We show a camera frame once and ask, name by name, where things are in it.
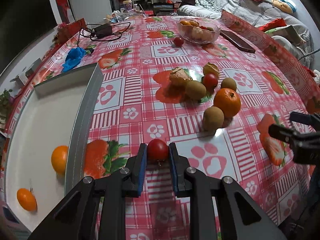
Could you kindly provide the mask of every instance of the smartphone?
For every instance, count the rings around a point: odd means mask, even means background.
[[[228,41],[230,41],[239,50],[250,52],[250,53],[256,52],[256,50],[253,47],[251,47],[248,43],[246,43],[244,40],[242,40],[239,36],[237,36],[233,32],[222,30],[220,32],[220,35],[225,39],[227,39]]]

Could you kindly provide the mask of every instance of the fruit bowl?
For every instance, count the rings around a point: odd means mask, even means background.
[[[211,27],[213,31],[204,30],[200,27],[195,27],[191,25],[182,25],[181,21],[190,21],[192,19],[181,18],[177,22],[178,32],[182,36],[182,38],[187,41],[197,43],[197,44],[206,44],[215,42],[220,34],[221,28],[217,25],[213,25],[201,20],[197,20],[200,26]]]

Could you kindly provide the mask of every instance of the kiwi fruit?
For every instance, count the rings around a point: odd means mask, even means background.
[[[230,88],[233,91],[237,90],[237,83],[232,78],[225,78],[221,82],[221,88]]]
[[[218,107],[211,106],[203,113],[202,126],[206,131],[214,131],[222,127],[224,114]]]
[[[200,100],[207,94],[207,89],[201,82],[191,80],[186,85],[186,94],[193,100]]]

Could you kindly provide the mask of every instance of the blue glove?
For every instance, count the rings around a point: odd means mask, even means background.
[[[69,71],[70,69],[76,67],[85,54],[86,51],[80,47],[71,49],[66,57],[66,62],[62,65],[62,72]]]

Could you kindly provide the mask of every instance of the cherry tomato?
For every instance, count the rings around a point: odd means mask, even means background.
[[[204,75],[202,83],[208,92],[213,93],[214,89],[218,85],[218,79],[214,74],[209,73],[207,75]]]
[[[188,22],[188,21],[181,21],[180,23],[181,23],[182,25],[189,25],[189,26],[191,26],[191,23]]]
[[[163,161],[169,158],[169,147],[160,139],[153,139],[148,143],[147,156],[152,161]]]
[[[177,46],[177,47],[181,47],[184,43],[184,40],[180,37],[176,37],[174,40],[173,40],[173,43]]]

